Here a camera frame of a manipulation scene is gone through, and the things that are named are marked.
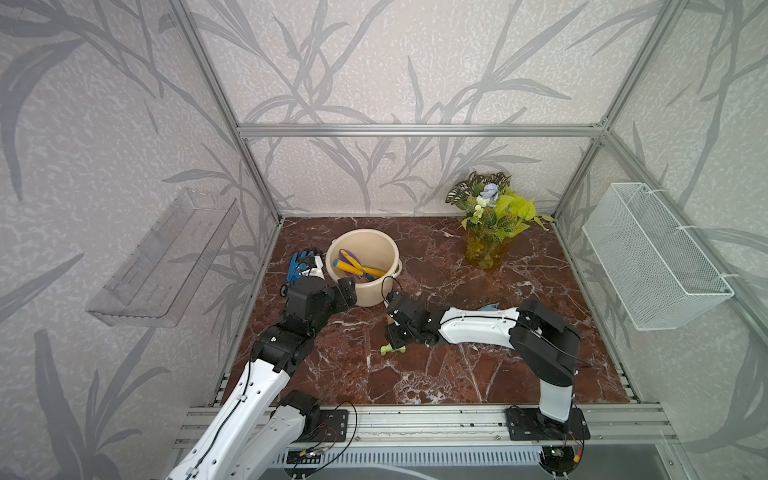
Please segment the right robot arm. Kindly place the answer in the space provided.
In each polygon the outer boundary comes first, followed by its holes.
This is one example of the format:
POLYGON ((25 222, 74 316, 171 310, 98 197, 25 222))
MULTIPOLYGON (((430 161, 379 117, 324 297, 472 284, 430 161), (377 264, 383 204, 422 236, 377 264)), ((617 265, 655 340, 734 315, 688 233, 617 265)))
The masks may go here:
POLYGON ((511 349, 539 379, 539 417, 560 425, 570 419, 581 337, 575 327, 544 304, 528 299, 506 310, 440 307, 429 311, 404 293, 390 293, 385 306, 391 319, 385 332, 386 351, 411 343, 470 343, 511 349))

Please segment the purple toy trowel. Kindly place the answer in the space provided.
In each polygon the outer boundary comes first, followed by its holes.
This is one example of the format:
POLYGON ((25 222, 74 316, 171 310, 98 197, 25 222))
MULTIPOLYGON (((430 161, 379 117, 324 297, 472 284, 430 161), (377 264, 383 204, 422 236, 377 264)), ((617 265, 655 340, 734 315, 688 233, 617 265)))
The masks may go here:
POLYGON ((340 249, 338 252, 338 257, 336 260, 341 260, 344 262, 347 262, 349 264, 352 264, 356 267, 362 268, 362 265, 358 261, 357 257, 354 256, 352 253, 350 253, 348 250, 340 249))

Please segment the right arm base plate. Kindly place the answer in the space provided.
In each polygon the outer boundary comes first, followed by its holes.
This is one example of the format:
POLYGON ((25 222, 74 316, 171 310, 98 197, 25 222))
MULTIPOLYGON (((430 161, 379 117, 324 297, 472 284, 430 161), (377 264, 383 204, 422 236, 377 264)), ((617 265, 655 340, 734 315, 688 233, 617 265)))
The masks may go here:
POLYGON ((583 411, 571 405, 566 422, 546 417, 538 408, 512 405, 504 411, 506 427, 512 441, 586 441, 591 433, 583 411))

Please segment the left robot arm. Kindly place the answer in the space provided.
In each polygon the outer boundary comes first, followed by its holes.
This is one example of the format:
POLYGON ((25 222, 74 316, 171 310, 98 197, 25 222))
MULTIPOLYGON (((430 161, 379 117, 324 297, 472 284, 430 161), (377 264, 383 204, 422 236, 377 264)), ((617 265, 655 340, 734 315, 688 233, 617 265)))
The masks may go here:
POLYGON ((288 395, 265 426, 255 427, 312 352, 330 317, 356 302, 350 278, 329 285, 324 278, 310 275, 290 286, 281 316, 254 343, 236 388, 168 477, 258 479, 280 452, 310 432, 320 408, 317 399, 301 392, 288 395))

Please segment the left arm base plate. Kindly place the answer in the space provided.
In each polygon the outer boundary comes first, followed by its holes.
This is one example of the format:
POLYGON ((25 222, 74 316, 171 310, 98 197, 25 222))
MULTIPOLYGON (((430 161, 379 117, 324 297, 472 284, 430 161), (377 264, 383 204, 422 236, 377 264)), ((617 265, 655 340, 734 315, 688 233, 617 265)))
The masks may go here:
POLYGON ((321 409, 312 414, 295 443, 338 443, 347 440, 350 423, 348 408, 321 409))

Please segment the green wooden-handled toy rake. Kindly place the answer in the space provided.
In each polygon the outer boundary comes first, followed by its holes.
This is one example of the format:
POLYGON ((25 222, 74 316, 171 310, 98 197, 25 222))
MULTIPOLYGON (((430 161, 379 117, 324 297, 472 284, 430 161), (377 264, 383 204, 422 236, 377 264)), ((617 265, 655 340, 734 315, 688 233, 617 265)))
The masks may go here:
POLYGON ((385 339, 387 340, 387 344, 380 348, 380 354, 382 356, 396 351, 405 351, 407 342, 403 339, 402 333, 403 331, 399 325, 395 323, 387 325, 385 329, 385 339))

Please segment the yellow toy shovel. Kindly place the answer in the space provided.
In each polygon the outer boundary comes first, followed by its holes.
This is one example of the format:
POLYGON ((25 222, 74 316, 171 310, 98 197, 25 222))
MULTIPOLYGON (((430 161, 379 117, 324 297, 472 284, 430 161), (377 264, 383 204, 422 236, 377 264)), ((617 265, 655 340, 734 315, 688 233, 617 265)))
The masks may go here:
POLYGON ((379 279, 386 274, 385 271, 381 271, 381 270, 369 268, 369 267, 359 268, 341 260, 335 260, 333 263, 333 266, 338 270, 341 270, 347 274, 354 275, 357 277, 359 277, 363 273, 369 273, 374 275, 377 279, 379 279))

